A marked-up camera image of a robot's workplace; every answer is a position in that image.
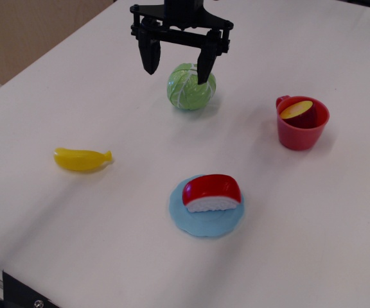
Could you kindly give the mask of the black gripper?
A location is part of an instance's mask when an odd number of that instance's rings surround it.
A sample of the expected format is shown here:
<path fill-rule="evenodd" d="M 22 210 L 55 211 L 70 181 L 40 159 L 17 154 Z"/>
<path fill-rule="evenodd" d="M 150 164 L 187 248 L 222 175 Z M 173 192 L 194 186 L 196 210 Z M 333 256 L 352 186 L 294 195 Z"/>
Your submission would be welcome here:
<path fill-rule="evenodd" d="M 217 53 L 229 50 L 231 21 L 204 8 L 203 1 L 164 1 L 163 4 L 135 4 L 132 35 L 138 40 L 143 68 L 153 74 L 161 56 L 160 42 L 200 48 L 197 60 L 198 84 L 207 82 Z"/>

